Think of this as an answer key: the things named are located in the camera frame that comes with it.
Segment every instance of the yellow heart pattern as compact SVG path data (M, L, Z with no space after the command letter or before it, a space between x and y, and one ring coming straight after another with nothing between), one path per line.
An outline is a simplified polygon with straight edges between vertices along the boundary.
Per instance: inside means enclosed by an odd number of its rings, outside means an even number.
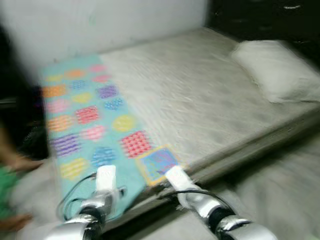
M133 129L135 125L136 125L135 118L130 115L119 116L113 122L113 127L118 132L128 132L129 130Z
M52 75L52 76L48 76L46 80L48 82L59 82L62 80L62 78L63 78L63 75Z
M72 100L78 104L85 104L89 102L91 98L92 96L88 92L72 96Z
M60 165L61 177L73 181L88 167L84 158L77 158L70 163Z

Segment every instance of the human hand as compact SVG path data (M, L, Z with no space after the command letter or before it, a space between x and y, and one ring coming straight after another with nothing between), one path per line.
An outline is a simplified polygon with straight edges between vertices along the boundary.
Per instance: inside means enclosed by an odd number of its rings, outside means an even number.
M16 153L12 154L6 162L7 167L13 172L30 172L39 168L42 164L43 161L32 161L31 159Z
M29 214L22 214L11 216L0 220L0 231L1 232L16 232L23 229L30 221L32 216Z

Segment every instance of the mattress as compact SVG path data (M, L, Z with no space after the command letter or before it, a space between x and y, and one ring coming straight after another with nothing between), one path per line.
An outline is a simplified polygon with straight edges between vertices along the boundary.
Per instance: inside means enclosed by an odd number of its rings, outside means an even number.
M207 28L100 54L154 145L169 145L193 179L207 182L320 121L318 103L272 104L230 53L236 42ZM150 187L105 231L164 200Z

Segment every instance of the white sheet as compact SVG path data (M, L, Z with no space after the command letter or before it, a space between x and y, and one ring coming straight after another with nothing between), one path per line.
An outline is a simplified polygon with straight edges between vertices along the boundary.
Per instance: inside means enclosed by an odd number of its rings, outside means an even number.
M55 180L55 166L51 158L43 166L28 173L14 188L10 205L17 214L30 213L33 221L5 240L43 240L48 232L61 223L56 207L61 199Z

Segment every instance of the turquoise mat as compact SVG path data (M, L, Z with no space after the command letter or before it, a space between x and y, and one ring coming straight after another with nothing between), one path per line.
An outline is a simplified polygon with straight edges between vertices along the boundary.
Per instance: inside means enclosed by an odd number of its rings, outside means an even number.
M150 140L97 55L51 65L42 77L63 196L99 166L115 165L117 186L127 188L116 206L120 216L146 186L135 158L151 150ZM95 181L87 180L70 198L88 198L95 188ZM75 203L71 214L79 206Z

